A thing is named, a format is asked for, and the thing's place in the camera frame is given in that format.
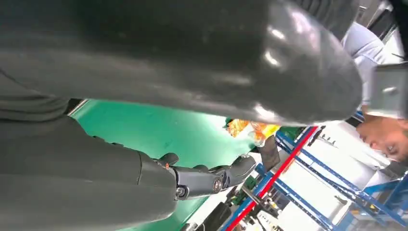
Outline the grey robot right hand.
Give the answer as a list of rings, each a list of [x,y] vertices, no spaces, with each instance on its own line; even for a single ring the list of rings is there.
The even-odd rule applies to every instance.
[[[88,135],[71,98],[270,124],[351,116],[354,61],[291,0],[3,0],[0,228],[114,231],[240,184],[252,157],[210,170]]]

